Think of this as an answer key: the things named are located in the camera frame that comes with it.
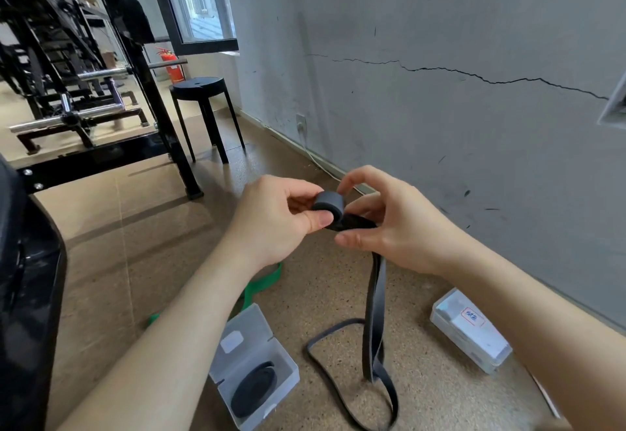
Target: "wall crack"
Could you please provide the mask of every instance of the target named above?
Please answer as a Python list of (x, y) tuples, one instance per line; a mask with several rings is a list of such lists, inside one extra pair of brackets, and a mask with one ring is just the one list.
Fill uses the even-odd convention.
[(359, 62), (359, 63), (365, 63), (368, 65), (387, 65), (389, 63), (397, 63), (398, 65), (400, 65), (400, 67), (406, 71), (450, 71), (453, 73), (460, 73), (460, 74), (464, 74), (466, 76), (472, 76), (474, 78), (478, 78), (481, 81), (484, 81), (485, 83), (488, 83), (490, 85), (510, 85), (512, 83), (518, 83), (520, 81), (540, 81), (541, 83), (544, 83), (548, 86), (554, 86), (557, 88), (561, 88), (561, 89), (567, 89), (569, 91), (577, 91), (579, 93), (584, 93), (586, 95), (591, 95), (594, 98), (597, 98), (598, 100), (608, 100), (607, 96), (600, 96), (600, 95), (596, 95), (594, 92), (592, 91), (587, 91), (586, 89), (580, 89), (580, 88), (574, 88), (571, 86), (563, 86), (563, 85), (558, 85), (557, 83), (552, 83), (552, 81), (548, 81), (546, 79), (543, 79), (541, 77), (539, 78), (518, 78), (518, 79), (512, 79), (509, 81), (491, 81), (487, 78), (483, 78), (482, 76), (480, 76), (479, 74), (476, 73), (468, 73), (466, 71), (462, 71), (462, 70), (457, 70), (456, 68), (446, 68), (443, 66), (437, 66), (437, 67), (426, 67), (423, 66), (421, 68), (409, 68), (406, 67), (402, 64), (402, 62), (400, 62), (400, 60), (387, 60), (387, 61), (367, 61), (367, 60), (362, 60), (360, 58), (342, 58), (342, 59), (333, 59), (332, 57), (328, 56), (328, 55), (321, 55), (321, 54), (317, 54), (317, 53), (309, 53), (307, 56), (311, 56), (311, 57), (322, 57), (322, 58), (329, 58), (331, 61), (333, 62), (346, 62), (346, 61), (350, 61), (350, 62)]

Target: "person's left hand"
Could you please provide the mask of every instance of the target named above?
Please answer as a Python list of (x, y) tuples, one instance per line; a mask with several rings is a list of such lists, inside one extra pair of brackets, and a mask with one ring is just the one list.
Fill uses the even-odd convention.
[(282, 261), (305, 235), (333, 222), (332, 213), (309, 210), (321, 191), (305, 180), (263, 175), (246, 185), (223, 245), (252, 261), (251, 274)]

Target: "green resistance band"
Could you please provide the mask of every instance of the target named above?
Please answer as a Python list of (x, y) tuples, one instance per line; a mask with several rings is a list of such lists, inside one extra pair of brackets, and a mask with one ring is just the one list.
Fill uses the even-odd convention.
[[(249, 282), (243, 292), (244, 305), (242, 306), (241, 310), (243, 311), (244, 309), (252, 305), (252, 297), (256, 293), (260, 293), (261, 291), (264, 291), (265, 289), (267, 289), (268, 287), (276, 283), (276, 281), (280, 279), (281, 271), (282, 271), (282, 263), (280, 262), (278, 263), (277, 268), (273, 272), (268, 274), (267, 276), (263, 276), (262, 278), (257, 279), (256, 281)], [(159, 314), (160, 313), (152, 314), (152, 316), (148, 318), (148, 325), (151, 325), (152, 322), (156, 321), (159, 317)]]

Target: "window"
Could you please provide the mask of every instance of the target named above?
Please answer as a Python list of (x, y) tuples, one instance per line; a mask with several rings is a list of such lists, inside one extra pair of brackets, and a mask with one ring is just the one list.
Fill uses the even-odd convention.
[(178, 55), (238, 50), (230, 0), (157, 0)]

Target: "closed plastic box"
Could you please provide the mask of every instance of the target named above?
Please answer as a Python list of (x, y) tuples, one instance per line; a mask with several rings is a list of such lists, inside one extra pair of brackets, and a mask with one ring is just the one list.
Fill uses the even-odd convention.
[[(272, 394), (254, 413), (237, 418), (231, 409), (235, 390), (249, 372), (272, 362), (277, 382)], [(278, 342), (261, 309), (252, 304), (226, 323), (208, 372), (238, 429), (253, 430), (300, 381), (298, 366)]]
[(485, 373), (494, 373), (512, 351), (496, 327), (457, 288), (434, 303), (431, 321)]

